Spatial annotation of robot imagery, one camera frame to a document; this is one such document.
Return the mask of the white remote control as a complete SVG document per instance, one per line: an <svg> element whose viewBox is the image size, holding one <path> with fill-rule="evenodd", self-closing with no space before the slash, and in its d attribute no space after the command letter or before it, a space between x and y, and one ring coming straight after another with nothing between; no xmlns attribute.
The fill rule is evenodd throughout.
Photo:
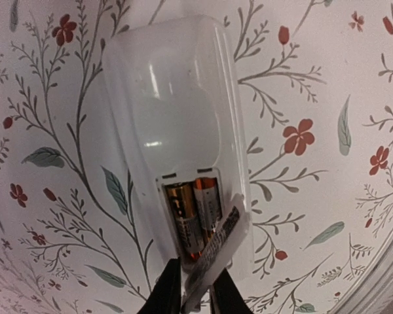
<svg viewBox="0 0 393 314"><path fill-rule="evenodd" d="M103 53L109 104L140 213L163 260L187 256L165 186L216 178L222 217L250 212L246 139L226 29L194 15L115 36Z"/></svg>

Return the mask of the gold battery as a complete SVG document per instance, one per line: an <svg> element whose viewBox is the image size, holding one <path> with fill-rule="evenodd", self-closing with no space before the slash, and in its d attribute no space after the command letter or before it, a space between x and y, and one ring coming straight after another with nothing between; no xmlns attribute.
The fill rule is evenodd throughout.
<svg viewBox="0 0 393 314"><path fill-rule="evenodd" d="M191 183L165 186L168 205L173 213L176 228L187 256L196 262L205 247Z"/></svg>
<svg viewBox="0 0 393 314"><path fill-rule="evenodd" d="M205 244L211 240L222 218L221 201L216 178L200 177L193 183L193 191Z"/></svg>

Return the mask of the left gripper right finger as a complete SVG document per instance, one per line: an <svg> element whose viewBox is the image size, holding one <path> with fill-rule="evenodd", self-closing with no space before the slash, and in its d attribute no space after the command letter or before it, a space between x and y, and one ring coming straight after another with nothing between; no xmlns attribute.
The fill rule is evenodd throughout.
<svg viewBox="0 0 393 314"><path fill-rule="evenodd" d="M252 314L225 268L210 287L211 314Z"/></svg>

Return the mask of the white remote battery cover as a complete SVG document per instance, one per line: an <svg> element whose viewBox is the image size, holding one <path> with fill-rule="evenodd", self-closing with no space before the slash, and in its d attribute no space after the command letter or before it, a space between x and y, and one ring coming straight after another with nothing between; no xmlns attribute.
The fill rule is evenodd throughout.
<svg viewBox="0 0 393 314"><path fill-rule="evenodd" d="M235 194L227 210L185 281L182 313L196 308L248 235L250 214L245 210L244 196Z"/></svg>

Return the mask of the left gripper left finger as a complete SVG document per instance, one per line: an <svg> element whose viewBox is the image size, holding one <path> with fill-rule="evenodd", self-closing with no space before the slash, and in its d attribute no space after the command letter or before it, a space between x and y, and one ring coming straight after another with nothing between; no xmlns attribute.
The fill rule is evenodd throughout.
<svg viewBox="0 0 393 314"><path fill-rule="evenodd" d="M171 258L138 314L178 314L181 309L181 260Z"/></svg>

